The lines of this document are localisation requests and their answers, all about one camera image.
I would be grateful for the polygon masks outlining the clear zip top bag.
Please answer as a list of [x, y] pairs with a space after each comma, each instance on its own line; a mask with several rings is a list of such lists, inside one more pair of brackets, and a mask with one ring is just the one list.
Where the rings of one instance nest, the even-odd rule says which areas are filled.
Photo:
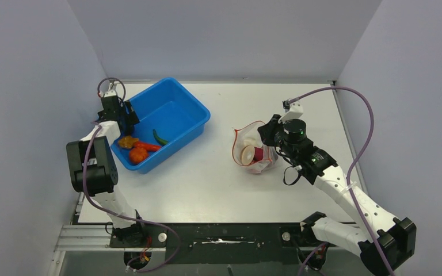
[[262, 143], [258, 128], [264, 125], [263, 121], [254, 121], [234, 130], [232, 159], [251, 174], [261, 174], [274, 168], [278, 160], [275, 148]]

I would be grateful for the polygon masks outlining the round white mushroom slice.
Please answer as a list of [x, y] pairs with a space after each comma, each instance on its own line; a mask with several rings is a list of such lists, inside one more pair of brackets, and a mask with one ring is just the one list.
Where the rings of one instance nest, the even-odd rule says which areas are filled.
[[247, 146], [243, 148], [240, 154], [241, 164], [243, 166], [249, 166], [254, 158], [254, 146]]

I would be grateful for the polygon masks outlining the blue plastic bin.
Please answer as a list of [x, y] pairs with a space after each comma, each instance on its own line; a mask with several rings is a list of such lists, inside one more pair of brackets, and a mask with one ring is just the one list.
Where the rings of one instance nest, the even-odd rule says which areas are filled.
[[139, 119], [132, 137], [141, 142], [156, 144], [153, 134], [168, 141], [160, 150], [152, 152], [139, 164], [131, 163], [129, 150], [115, 142], [111, 150], [130, 171], [147, 174], [182, 147], [199, 137], [209, 121], [210, 111], [174, 78], [164, 78], [129, 99]]

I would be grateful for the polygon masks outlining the purple sweet potato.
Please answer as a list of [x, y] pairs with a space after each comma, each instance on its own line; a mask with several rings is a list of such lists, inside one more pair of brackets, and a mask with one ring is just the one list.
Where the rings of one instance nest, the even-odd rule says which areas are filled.
[[264, 150], [262, 148], [255, 147], [254, 148], [254, 158], [255, 162], [259, 162], [264, 158]]

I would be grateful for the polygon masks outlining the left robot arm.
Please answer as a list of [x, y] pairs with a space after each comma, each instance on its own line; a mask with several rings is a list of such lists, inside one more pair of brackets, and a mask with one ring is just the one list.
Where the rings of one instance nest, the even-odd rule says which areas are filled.
[[111, 146], [124, 135], [131, 135], [139, 122], [131, 104], [114, 92], [101, 97], [102, 110], [93, 130], [66, 145], [71, 184], [112, 222], [112, 236], [121, 242], [144, 240], [144, 224], [136, 209], [118, 187], [119, 172]]

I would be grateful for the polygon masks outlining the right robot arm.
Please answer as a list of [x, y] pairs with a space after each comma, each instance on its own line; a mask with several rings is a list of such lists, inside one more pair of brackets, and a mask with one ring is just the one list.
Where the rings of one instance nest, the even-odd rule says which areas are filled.
[[399, 219], [353, 184], [337, 161], [314, 145], [300, 119], [281, 122], [275, 114], [258, 127], [264, 145], [278, 148], [298, 176], [328, 195], [355, 223], [350, 227], [315, 212], [301, 222], [300, 236], [313, 246], [334, 244], [358, 256], [373, 275], [390, 275], [414, 255], [417, 227]]

